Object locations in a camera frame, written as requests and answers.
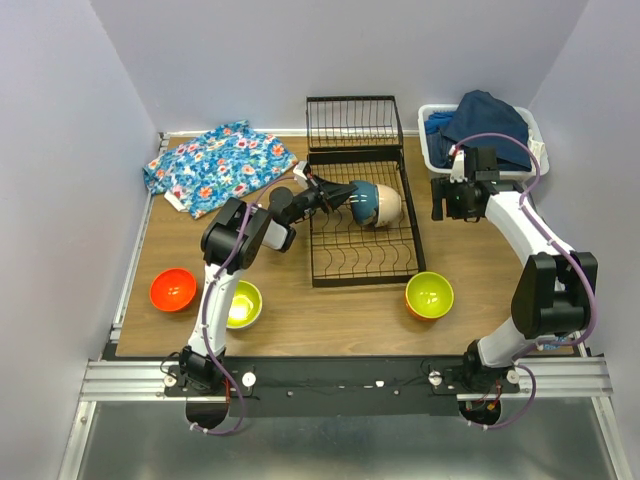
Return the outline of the white bowl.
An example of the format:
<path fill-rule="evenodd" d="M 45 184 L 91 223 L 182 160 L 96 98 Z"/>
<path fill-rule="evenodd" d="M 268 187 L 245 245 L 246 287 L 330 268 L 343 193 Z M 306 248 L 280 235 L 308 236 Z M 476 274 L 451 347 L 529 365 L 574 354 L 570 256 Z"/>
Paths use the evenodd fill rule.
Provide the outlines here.
<path fill-rule="evenodd" d="M 376 184 L 375 187 L 378 195 L 378 209 L 374 226 L 380 228 L 397 222 L 402 213 L 401 196 L 387 185 Z"/>

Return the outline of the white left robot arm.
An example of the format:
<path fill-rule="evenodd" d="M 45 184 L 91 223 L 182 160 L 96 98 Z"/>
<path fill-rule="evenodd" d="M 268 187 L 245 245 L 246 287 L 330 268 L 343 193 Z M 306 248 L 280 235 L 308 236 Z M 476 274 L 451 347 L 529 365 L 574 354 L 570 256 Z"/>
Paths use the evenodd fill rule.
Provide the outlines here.
<path fill-rule="evenodd" d="M 219 209 L 201 238 L 203 295 L 194 329 L 178 356 L 180 374 L 197 393 L 212 394 L 231 378 L 222 366 L 227 321 L 239 281 L 259 249 L 287 251 L 296 237 L 295 223 L 317 210 L 337 209 L 355 191 L 354 182 L 339 184 L 316 177 L 309 178 L 307 188 L 298 194 L 284 186 L 274 188 L 265 208 L 233 197 Z"/>

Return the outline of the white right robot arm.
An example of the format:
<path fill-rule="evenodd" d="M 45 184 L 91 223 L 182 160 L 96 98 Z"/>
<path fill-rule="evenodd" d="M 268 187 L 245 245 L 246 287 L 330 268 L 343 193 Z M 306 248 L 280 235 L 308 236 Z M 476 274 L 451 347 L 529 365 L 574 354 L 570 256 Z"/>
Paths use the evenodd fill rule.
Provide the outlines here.
<path fill-rule="evenodd" d="M 590 336 L 598 321 L 598 262 L 555 235 L 534 211 L 527 191 L 502 179 L 494 149 L 454 146 L 450 157 L 449 176 L 431 182 L 433 219 L 489 220 L 523 265 L 509 318 L 472 342 L 463 356 L 460 381 L 480 392 L 532 350 L 565 346 L 570 334 L 577 342 Z"/>

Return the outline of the black wire dish rack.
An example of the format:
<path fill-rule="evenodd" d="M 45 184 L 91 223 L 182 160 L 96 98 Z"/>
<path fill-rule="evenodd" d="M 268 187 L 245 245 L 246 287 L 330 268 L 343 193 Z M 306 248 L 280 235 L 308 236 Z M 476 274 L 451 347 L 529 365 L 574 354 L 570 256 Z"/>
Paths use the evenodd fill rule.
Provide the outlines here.
<path fill-rule="evenodd" d="M 353 190 L 310 220 L 313 286 L 405 283 L 425 270 L 394 96 L 309 96 L 306 127 L 312 172 Z"/>

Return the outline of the dark glazed bowl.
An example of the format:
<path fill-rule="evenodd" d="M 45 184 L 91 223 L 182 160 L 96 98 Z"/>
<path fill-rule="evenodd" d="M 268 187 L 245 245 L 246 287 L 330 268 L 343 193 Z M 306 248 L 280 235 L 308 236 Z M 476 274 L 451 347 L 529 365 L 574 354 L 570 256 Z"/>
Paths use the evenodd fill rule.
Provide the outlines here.
<path fill-rule="evenodd" d="M 357 190 L 349 201 L 354 220 L 360 226 L 374 225 L 378 209 L 375 184 L 363 180 L 353 180 L 352 182 L 357 185 Z"/>

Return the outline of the blue triangle pattern bowl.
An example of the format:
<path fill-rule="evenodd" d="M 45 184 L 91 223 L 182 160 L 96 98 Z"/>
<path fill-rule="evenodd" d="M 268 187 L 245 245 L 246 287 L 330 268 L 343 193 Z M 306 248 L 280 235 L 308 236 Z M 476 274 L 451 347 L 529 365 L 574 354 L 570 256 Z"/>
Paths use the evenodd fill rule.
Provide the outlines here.
<path fill-rule="evenodd" d="M 554 339 L 550 343 L 544 343 L 541 346 L 541 350 L 544 352 L 564 351 L 567 348 L 572 349 L 572 346 L 570 345 L 570 339 L 567 337 Z"/>

